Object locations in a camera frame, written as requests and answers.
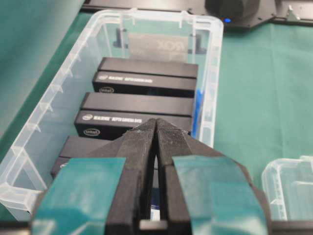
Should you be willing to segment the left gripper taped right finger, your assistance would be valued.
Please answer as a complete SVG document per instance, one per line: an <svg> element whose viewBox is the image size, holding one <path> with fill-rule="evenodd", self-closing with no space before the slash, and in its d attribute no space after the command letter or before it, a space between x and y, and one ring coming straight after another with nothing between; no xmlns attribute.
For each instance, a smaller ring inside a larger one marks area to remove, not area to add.
<svg viewBox="0 0 313 235"><path fill-rule="evenodd" d="M235 160L156 121L161 218L171 235L269 235L265 194Z"/></svg>

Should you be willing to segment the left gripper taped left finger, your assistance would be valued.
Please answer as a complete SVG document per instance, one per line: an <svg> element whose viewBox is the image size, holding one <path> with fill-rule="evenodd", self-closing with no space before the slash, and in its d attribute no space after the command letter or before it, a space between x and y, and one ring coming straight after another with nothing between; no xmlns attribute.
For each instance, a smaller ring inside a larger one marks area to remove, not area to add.
<svg viewBox="0 0 313 235"><path fill-rule="evenodd" d="M136 235L150 217L156 120L73 158L41 197L34 235Z"/></svg>

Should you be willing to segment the black right robot arm base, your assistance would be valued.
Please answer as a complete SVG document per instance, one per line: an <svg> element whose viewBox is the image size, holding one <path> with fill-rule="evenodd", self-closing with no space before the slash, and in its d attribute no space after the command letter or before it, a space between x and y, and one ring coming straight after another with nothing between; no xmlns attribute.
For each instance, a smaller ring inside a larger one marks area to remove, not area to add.
<svg viewBox="0 0 313 235"><path fill-rule="evenodd" d="M278 16L275 0L188 0L190 13L220 19L227 30L249 30Z"/></svg>

